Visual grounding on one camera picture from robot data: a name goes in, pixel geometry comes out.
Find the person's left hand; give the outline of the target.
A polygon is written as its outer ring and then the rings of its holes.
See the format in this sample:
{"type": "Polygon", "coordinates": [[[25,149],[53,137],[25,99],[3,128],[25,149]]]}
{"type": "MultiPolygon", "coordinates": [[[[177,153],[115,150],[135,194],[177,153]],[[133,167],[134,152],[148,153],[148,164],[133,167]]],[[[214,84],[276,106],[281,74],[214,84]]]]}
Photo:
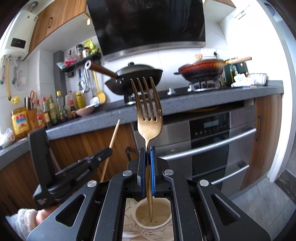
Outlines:
{"type": "Polygon", "coordinates": [[[37,212],[35,223],[36,225],[39,225],[41,222],[43,222],[52,212],[54,212],[59,206],[50,206],[45,209],[39,210],[37,212]]]}

